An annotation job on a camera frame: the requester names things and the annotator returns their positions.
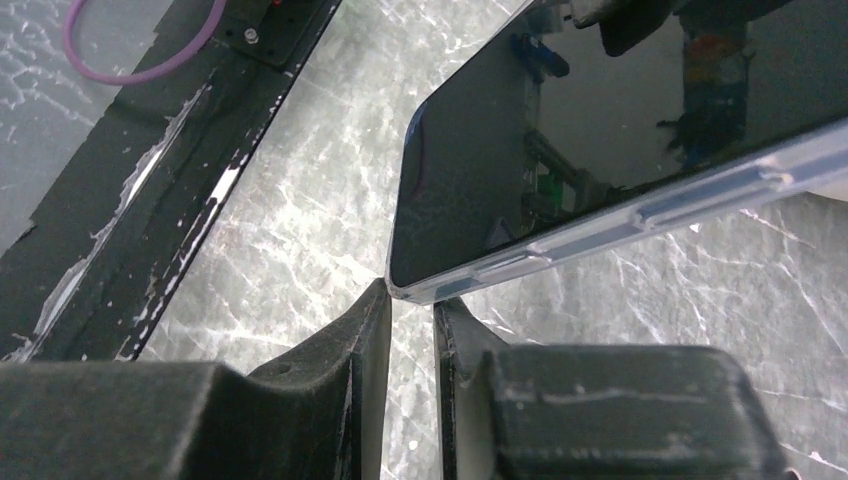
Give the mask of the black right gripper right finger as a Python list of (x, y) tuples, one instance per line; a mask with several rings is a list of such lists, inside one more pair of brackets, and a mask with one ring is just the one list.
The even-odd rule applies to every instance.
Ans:
[(686, 345), (509, 343), (434, 307), (445, 479), (787, 479), (741, 366)]

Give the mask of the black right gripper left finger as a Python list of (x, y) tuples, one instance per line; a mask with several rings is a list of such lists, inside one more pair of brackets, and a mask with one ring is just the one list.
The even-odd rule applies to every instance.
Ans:
[(391, 300), (373, 281), (248, 375), (210, 362), (1, 368), (5, 479), (376, 479)]

